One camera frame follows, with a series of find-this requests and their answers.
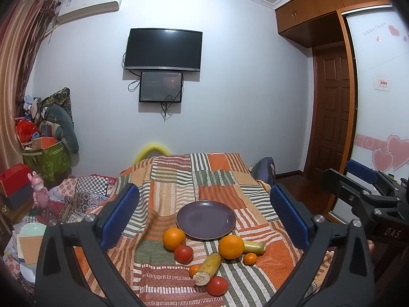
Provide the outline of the sugarcane piece front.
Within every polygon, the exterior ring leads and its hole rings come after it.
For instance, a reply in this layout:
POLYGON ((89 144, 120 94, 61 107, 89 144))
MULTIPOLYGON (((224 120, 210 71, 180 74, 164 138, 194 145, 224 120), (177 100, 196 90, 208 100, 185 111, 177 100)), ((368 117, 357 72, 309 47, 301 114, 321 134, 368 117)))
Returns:
POLYGON ((210 254, 194 274, 194 283, 197 286, 207 285, 210 282, 211 278, 218 272, 221 261, 222 257, 219 253, 214 252, 210 254))

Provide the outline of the small wall monitor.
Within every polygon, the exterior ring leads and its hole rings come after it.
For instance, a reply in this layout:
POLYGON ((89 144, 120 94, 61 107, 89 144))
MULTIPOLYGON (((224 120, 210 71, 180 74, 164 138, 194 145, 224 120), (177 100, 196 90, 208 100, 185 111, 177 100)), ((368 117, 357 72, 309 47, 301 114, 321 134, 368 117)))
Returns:
POLYGON ((140 103, 180 103, 183 74, 170 71, 142 71, 139 84, 140 103))

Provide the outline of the purple round plate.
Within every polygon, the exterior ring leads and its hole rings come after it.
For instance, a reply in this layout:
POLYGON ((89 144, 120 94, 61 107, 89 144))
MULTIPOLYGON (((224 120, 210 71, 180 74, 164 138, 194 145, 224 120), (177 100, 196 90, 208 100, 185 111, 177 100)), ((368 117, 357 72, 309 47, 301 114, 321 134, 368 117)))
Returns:
POLYGON ((196 240, 217 240, 236 226, 236 215, 226 204, 201 200, 183 206, 176 216, 177 227, 196 240))

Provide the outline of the red plastic bag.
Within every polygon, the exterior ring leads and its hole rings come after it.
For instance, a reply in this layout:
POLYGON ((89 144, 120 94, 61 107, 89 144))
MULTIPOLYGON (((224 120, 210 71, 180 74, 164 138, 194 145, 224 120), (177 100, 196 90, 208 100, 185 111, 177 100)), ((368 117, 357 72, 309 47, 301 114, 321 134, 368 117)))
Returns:
POLYGON ((38 132, 37 125, 29 120, 19 120, 16 124, 17 137, 22 143, 30 141, 35 132, 38 132))

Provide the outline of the large orange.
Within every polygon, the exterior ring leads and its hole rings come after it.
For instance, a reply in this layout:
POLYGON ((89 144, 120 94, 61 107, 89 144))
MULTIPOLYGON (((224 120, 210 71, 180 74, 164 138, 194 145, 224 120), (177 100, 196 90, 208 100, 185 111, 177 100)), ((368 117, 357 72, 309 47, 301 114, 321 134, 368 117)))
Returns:
POLYGON ((239 258, 244 250, 244 241, 237 235, 225 236, 218 243, 218 253, 227 260, 239 258))
POLYGON ((185 244, 186 235, 181 229, 171 227, 163 233, 162 242, 166 249, 174 251, 179 245, 185 244))

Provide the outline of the white sliding wardrobe door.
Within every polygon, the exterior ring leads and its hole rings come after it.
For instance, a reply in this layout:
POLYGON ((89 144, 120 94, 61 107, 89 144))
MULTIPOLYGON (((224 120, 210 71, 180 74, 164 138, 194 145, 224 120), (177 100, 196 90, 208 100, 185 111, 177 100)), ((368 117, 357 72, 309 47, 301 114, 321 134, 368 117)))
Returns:
POLYGON ((408 178, 408 29, 391 6, 345 11, 356 75, 351 159, 408 178))

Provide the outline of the checkered patchwork quilt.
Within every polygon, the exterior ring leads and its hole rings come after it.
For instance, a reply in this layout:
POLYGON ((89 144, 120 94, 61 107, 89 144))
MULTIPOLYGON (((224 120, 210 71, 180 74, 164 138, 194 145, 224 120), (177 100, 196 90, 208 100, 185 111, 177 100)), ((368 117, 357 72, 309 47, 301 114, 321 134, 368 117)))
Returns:
POLYGON ((108 201, 117 183, 116 178, 100 175, 67 178, 49 189, 45 210, 33 208, 24 218, 27 223, 46 224, 51 219, 61 223, 80 221, 87 213, 108 201))

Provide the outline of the red tomato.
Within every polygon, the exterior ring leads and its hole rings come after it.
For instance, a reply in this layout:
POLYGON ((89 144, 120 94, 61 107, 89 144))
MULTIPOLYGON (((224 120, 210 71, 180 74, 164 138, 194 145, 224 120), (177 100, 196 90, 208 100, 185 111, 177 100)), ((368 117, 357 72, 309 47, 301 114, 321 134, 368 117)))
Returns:
POLYGON ((174 252, 174 258, 178 263, 182 264, 188 264, 191 263, 191 261, 194 258, 194 250, 184 244, 178 245, 174 252))
POLYGON ((214 276, 206 285, 207 292, 215 297, 223 296, 229 288, 229 282, 220 276, 214 276))

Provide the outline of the striped red curtain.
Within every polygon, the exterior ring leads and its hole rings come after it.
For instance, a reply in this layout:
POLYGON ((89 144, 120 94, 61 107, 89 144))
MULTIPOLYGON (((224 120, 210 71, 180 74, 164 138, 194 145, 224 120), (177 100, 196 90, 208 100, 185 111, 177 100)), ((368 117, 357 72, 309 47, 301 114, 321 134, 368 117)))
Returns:
POLYGON ((22 161, 15 118, 59 0, 18 0, 1 21, 1 170, 22 161))

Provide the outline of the sugarcane piece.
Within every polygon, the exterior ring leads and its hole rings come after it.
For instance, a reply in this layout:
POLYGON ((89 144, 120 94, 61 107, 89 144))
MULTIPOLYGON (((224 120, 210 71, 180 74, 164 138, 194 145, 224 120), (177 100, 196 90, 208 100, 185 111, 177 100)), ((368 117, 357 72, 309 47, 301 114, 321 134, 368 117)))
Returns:
POLYGON ((197 286, 207 285, 210 282, 211 278, 218 272, 221 261, 222 257, 219 253, 214 252, 210 254, 194 274, 194 283, 197 286))
POLYGON ((266 251, 265 243, 259 243, 259 242, 249 241, 249 240, 245 240, 243 243, 244 243, 244 253, 245 254, 254 253, 257 256, 261 256, 266 251))

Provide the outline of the sugarcane piece back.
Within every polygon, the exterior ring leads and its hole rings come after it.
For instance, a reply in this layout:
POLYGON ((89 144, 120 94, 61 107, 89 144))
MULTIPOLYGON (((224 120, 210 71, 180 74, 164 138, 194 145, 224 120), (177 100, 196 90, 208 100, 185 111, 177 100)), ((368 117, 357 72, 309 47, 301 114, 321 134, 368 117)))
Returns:
POLYGON ((244 243, 244 253, 245 254, 254 253, 257 256, 261 256, 266 251, 265 243, 259 243, 259 242, 249 241, 249 240, 245 240, 243 243, 244 243))

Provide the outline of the yellow foam tube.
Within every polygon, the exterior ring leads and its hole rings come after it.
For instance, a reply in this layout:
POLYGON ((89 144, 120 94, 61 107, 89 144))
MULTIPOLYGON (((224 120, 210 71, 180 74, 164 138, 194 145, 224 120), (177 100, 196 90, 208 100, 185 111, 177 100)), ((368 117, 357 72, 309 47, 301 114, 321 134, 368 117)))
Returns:
POLYGON ((141 160, 146 159, 148 155, 152 152, 157 152, 160 155, 169 155, 171 152, 160 144, 148 144, 145 146, 139 154, 135 157, 133 165, 139 163, 141 160))

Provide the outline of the striped patchwork bed cover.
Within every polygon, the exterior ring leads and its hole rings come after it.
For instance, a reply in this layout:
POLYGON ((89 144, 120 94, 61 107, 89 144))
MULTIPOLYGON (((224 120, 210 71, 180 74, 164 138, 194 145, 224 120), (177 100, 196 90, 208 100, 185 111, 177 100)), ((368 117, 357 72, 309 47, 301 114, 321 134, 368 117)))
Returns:
POLYGON ((302 256, 236 153, 192 153, 144 159, 114 180, 77 179, 72 220, 98 213, 127 185, 139 202, 108 256, 146 306, 263 306, 302 256), (220 240, 260 245, 256 262, 218 262, 224 285, 210 293, 194 283, 196 268, 220 240))

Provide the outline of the small tangerine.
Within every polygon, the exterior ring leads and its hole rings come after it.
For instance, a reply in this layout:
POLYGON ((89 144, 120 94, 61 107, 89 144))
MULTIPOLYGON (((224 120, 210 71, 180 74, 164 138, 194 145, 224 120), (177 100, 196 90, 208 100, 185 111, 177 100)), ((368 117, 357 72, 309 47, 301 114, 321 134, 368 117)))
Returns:
POLYGON ((196 274, 196 272, 197 272, 199 269, 200 269, 200 265, 199 265, 199 264, 197 264, 197 265, 191 265, 191 266, 189 267, 189 276, 190 276, 191 278, 193 278, 194 275, 196 274))
POLYGON ((250 252, 250 253, 247 253, 243 257, 243 263, 245 265, 255 265, 257 262, 257 259, 258 259, 258 256, 255 253, 250 252))

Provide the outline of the brown wooden door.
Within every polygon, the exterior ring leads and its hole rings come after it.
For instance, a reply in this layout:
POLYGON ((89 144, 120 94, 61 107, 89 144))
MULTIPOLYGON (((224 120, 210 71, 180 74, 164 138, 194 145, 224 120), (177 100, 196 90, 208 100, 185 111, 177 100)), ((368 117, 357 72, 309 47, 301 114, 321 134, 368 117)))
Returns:
POLYGON ((314 105, 305 175, 318 182, 328 168, 339 170, 349 122, 349 68, 343 45, 313 50, 314 105))

